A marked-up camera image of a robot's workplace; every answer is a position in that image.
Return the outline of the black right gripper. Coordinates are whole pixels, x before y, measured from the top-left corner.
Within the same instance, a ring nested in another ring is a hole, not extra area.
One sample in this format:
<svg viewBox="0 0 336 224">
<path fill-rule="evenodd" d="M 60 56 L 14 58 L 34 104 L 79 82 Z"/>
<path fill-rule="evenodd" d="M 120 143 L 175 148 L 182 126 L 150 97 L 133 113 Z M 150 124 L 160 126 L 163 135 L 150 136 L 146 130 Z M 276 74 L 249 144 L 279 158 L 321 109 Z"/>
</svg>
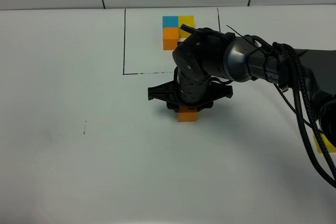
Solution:
<svg viewBox="0 0 336 224">
<path fill-rule="evenodd" d="M 231 98 L 233 87 L 230 84 L 231 81 L 223 82 L 209 75 L 201 80 L 193 80 L 175 68 L 172 81 L 148 88 L 148 99 L 164 101 L 167 108 L 174 112 L 182 107 L 199 112 L 210 109 L 218 99 Z"/>
</svg>

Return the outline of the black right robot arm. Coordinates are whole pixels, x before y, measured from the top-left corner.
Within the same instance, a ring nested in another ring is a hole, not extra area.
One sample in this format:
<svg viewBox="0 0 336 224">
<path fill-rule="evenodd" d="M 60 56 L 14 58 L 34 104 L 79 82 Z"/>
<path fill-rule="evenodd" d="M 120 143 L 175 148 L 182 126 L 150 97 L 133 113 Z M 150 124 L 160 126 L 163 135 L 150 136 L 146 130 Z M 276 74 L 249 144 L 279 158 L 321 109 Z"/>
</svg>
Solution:
<svg viewBox="0 0 336 224">
<path fill-rule="evenodd" d="M 148 89 L 149 100 L 167 107 L 202 110 L 215 100 L 232 97 L 231 82 L 263 79 L 280 89 L 292 88 L 290 56 L 281 44 L 268 44 L 258 36 L 236 36 L 210 28 L 192 28 L 173 51 L 174 79 Z M 313 118 L 326 138 L 335 143 L 335 51 L 298 49 Z"/>
</svg>

